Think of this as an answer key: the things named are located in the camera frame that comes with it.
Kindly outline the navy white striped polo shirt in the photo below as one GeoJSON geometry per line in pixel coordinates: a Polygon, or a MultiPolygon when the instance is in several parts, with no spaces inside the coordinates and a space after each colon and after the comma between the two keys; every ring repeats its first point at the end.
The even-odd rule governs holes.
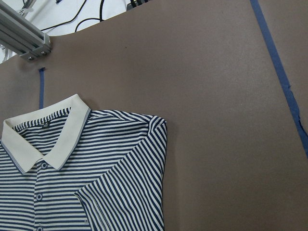
{"type": "Polygon", "coordinates": [[[3,231],[162,231],[167,123],[78,95],[3,122],[3,231]]]}

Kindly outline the aluminium frame post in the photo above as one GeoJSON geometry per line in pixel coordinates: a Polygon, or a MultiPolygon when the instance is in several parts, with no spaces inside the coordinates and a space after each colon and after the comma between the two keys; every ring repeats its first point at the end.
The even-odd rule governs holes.
{"type": "Polygon", "coordinates": [[[51,52],[50,37],[4,1],[0,2],[0,43],[27,61],[51,52]]]}

